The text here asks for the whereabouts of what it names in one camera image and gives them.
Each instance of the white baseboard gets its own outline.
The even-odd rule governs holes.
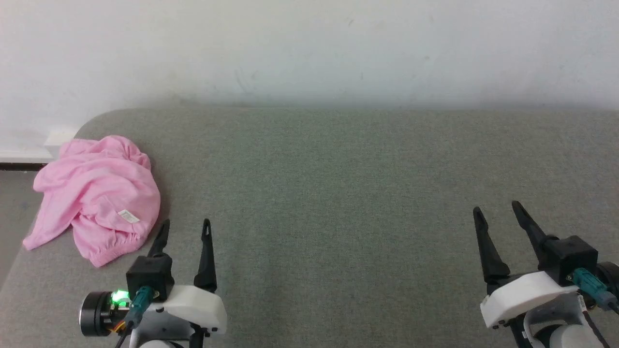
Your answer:
[[[0,163],[50,163],[54,158],[46,150],[3,151]]]
[[[53,128],[45,143],[40,146],[25,147],[17,150],[0,149],[0,163],[50,163],[58,158],[60,147],[73,139],[77,129],[70,127]]]
[[[71,141],[76,135],[77,128],[60,127],[54,128],[47,136],[47,140],[43,147],[50,153],[52,158],[57,159],[60,153],[60,147],[67,141]]]

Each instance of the green led light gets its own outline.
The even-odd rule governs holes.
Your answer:
[[[116,290],[112,293],[112,303],[119,306],[126,305],[126,300],[129,298],[129,292],[125,290]]]

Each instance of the teal connector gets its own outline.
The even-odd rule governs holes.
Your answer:
[[[575,269],[574,272],[568,276],[568,280],[591,296],[601,309],[611,310],[613,307],[617,307],[617,297],[608,291],[606,284],[586,269]]]
[[[129,325],[132,322],[132,329],[135,329],[142,321],[142,316],[146,309],[150,306],[155,291],[149,286],[143,286],[137,291],[136,297],[129,306],[129,313],[124,317],[125,322]]]

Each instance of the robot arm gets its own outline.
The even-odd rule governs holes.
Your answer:
[[[127,272],[128,292],[91,292],[80,311],[85,336],[129,337],[130,348],[201,348],[205,337],[225,334],[228,316],[217,290],[210,221],[202,226],[202,255],[194,285],[175,285],[172,258],[163,252],[170,221],[164,221],[147,256],[138,256]]]
[[[519,348],[608,347],[589,316],[617,310],[619,267],[597,263],[597,250],[577,236],[546,235],[523,206],[512,202],[539,261],[537,272],[511,275],[488,234],[481,209],[473,210],[487,296],[480,309],[488,328],[510,327]],[[564,324],[550,322],[563,321]],[[546,327],[533,332],[533,324]]]

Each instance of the orange wire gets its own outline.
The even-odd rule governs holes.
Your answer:
[[[123,321],[121,321],[120,323],[116,324],[116,326],[114,326],[114,329],[112,329],[112,331],[114,331],[115,333],[117,333],[117,332],[118,332],[118,330],[119,330],[120,328],[122,328],[124,325],[125,325],[125,322],[124,322],[124,320],[123,320]]]

